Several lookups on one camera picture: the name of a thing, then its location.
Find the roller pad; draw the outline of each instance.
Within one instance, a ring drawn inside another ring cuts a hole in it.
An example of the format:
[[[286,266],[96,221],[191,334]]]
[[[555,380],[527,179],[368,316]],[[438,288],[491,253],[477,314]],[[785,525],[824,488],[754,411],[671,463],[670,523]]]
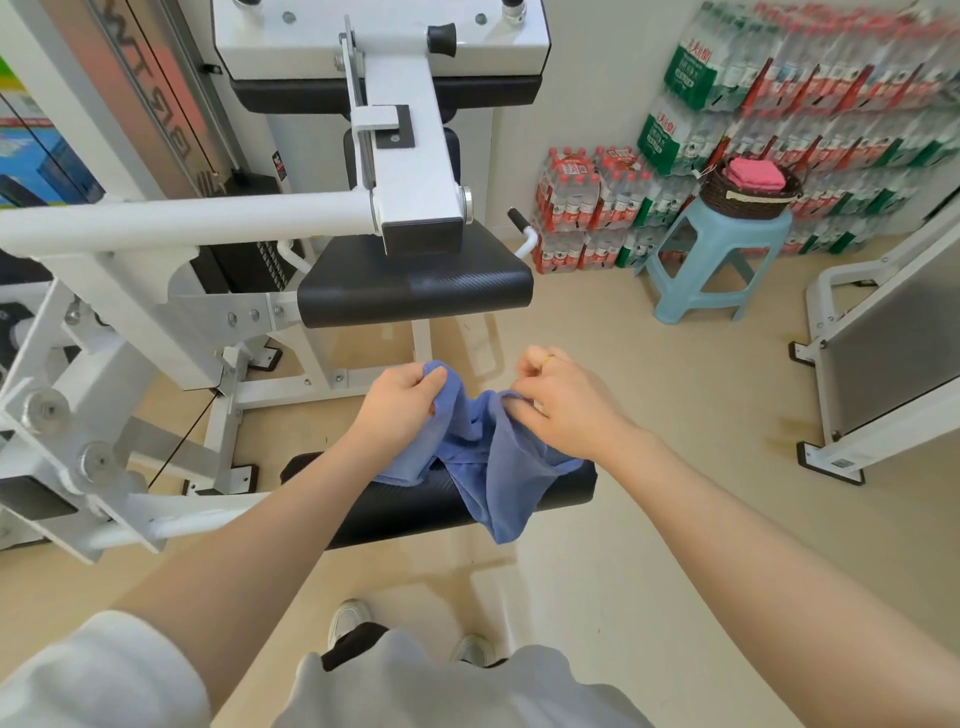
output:
[[[376,235],[335,237],[297,289],[307,328],[386,324],[520,308],[530,268],[480,223],[464,226],[458,254],[392,255]]]
[[[285,483],[309,465],[318,452],[297,455],[280,474]],[[580,505],[593,499],[597,471],[588,460],[573,473],[561,475],[543,494],[538,511]],[[373,482],[350,508],[329,548],[356,546],[415,533],[453,528],[475,521],[444,464],[437,461],[426,479],[412,487]]]

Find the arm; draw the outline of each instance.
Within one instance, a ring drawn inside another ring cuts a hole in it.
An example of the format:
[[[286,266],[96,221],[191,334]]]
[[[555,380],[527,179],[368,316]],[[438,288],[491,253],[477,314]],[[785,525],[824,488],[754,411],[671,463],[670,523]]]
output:
[[[531,347],[507,402],[547,444],[595,460],[653,522],[704,602],[809,726],[960,724],[960,660],[620,412],[560,350]]]
[[[443,367],[387,370],[332,448],[250,511],[166,561],[114,609],[149,622],[200,673],[216,715],[363,489],[420,432]]]

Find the hand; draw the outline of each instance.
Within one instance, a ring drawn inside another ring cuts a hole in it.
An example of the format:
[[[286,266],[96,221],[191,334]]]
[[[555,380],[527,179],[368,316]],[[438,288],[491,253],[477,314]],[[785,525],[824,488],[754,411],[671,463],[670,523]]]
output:
[[[417,362],[391,367],[371,385],[348,435],[390,462],[420,434],[445,382],[444,367],[428,376]]]
[[[597,460],[625,433],[636,429],[607,385],[561,349],[528,347],[516,373],[520,378],[511,389],[528,401],[506,399],[504,406],[511,417],[551,448]]]

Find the white sneaker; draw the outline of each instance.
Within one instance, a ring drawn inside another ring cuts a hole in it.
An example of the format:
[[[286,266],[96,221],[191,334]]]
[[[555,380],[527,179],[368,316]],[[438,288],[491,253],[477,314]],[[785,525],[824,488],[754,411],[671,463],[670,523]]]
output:
[[[496,652],[486,637],[467,635],[457,642],[450,655],[451,663],[465,662],[476,667],[492,665]]]
[[[326,633],[326,648],[333,649],[341,637],[359,627],[365,621],[373,621],[373,613],[366,602],[360,599],[348,599],[333,613],[330,630]]]

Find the left hand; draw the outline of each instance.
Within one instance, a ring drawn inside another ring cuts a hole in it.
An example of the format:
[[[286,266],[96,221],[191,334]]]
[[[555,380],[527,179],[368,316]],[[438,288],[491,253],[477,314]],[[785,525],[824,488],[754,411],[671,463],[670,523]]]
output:
[[[349,434],[393,460],[420,434],[445,382],[444,367],[428,376],[417,362],[391,367],[371,385]]]

